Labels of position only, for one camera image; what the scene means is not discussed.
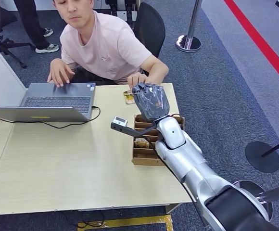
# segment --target chair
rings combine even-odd
[[[16,21],[17,21],[16,16],[0,6],[0,32],[2,31],[3,27]],[[13,53],[10,52],[8,49],[24,46],[30,46],[30,48],[33,51],[36,49],[36,47],[32,46],[30,43],[14,43],[14,41],[9,40],[8,38],[4,40],[3,36],[0,35],[0,52],[3,52],[5,55],[11,56],[17,62],[20,63],[22,68],[26,68],[26,65],[23,63],[21,60],[14,55]]]
[[[165,26],[155,8],[143,2],[137,11],[133,32],[146,48],[158,57],[165,39]]]

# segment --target man's left hand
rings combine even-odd
[[[135,85],[139,83],[148,83],[148,77],[146,74],[141,74],[140,72],[130,75],[128,77],[128,84],[130,89],[132,89]]]

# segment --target cardboard divider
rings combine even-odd
[[[185,129],[185,119],[183,117],[174,116],[173,118],[180,125],[181,129]],[[134,129],[136,131],[143,131],[145,129],[152,126],[152,123],[146,122],[142,115],[136,115],[134,119]],[[155,148],[155,142],[158,140],[158,132],[155,129],[147,132],[144,135],[145,138],[152,142],[152,146]],[[135,146],[135,139],[133,145],[132,162],[134,165],[147,165],[147,166],[163,166],[164,164],[159,160],[158,156],[150,146],[149,148],[137,148]]]

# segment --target red line on floor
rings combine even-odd
[[[229,9],[256,44],[275,70],[279,73],[279,57],[250,23],[234,0],[224,0]]]

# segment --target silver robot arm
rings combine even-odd
[[[213,231],[279,231],[270,224],[267,211],[251,193],[218,176],[207,165],[201,150],[168,116],[170,105],[162,86],[140,83],[132,89],[136,106],[153,126],[142,132],[127,127],[115,117],[111,128],[133,137],[158,131],[155,151],[180,183],[185,184]]]
[[[231,226],[231,228],[237,227],[237,230],[238,230],[239,227],[241,228],[241,225],[243,225],[238,224],[239,219],[242,218],[241,215],[245,212],[249,213],[249,210],[252,212],[252,209],[253,212],[257,212],[257,215],[265,221],[269,220],[266,210],[252,194],[221,178],[210,168],[207,161],[203,157],[201,150],[187,133],[182,131],[176,119],[170,116],[161,119],[157,124],[157,130],[162,136],[162,139],[155,143],[158,155],[171,169],[177,179],[182,183],[185,183],[198,202],[198,206],[204,220],[210,225],[213,230],[227,231],[228,229],[226,229],[226,227],[228,226]],[[227,193],[226,197],[230,195],[237,199],[240,197],[240,201],[234,201],[234,204],[232,204],[231,208],[219,207],[216,210],[214,208],[211,211],[211,206],[209,205],[211,205],[211,202],[218,203],[216,199],[222,193]],[[242,208],[239,208],[238,204],[242,208],[247,204],[250,208],[247,208],[247,211],[242,211],[240,210]],[[228,225],[228,223],[232,223],[233,221],[224,220],[223,217],[234,219],[232,215],[235,211],[236,216],[238,216],[234,221],[236,225]]]

